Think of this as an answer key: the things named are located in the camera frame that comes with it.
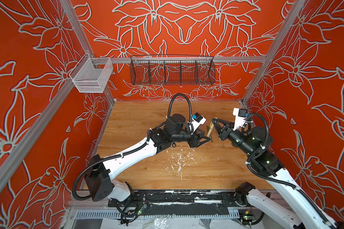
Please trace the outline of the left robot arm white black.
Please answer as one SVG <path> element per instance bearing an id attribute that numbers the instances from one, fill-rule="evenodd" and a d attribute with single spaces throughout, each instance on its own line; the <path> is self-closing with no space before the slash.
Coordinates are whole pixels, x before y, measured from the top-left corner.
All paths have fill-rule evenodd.
<path id="1" fill-rule="evenodd" d="M 94 202 L 105 198 L 119 202 L 129 199 L 132 196 L 131 186 L 116 180 L 116 177 L 136 163 L 174 147 L 176 143 L 186 142 L 190 148 L 207 143 L 210 138 L 199 128 L 205 122 L 206 119 L 199 113 L 192 115 L 190 121 L 186 121 L 181 114 L 173 114 L 150 129 L 147 136 L 135 145 L 104 158 L 93 156 L 84 176 L 90 198 Z"/>

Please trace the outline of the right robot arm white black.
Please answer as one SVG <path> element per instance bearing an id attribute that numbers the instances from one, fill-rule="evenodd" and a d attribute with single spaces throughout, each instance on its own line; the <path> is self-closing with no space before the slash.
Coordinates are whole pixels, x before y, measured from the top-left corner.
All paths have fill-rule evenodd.
<path id="1" fill-rule="evenodd" d="M 213 118 L 212 124 L 219 139 L 229 140 L 232 146 L 244 152 L 249 171 L 271 184 L 291 209 L 287 210 L 269 200 L 248 182 L 236 189 L 236 194 L 241 195 L 241 205 L 258 208 L 285 229 L 344 229 L 344 223 L 335 221 L 320 209 L 297 184 L 284 164 L 268 151 L 273 139 L 263 116 L 237 116 L 235 122 Z"/>

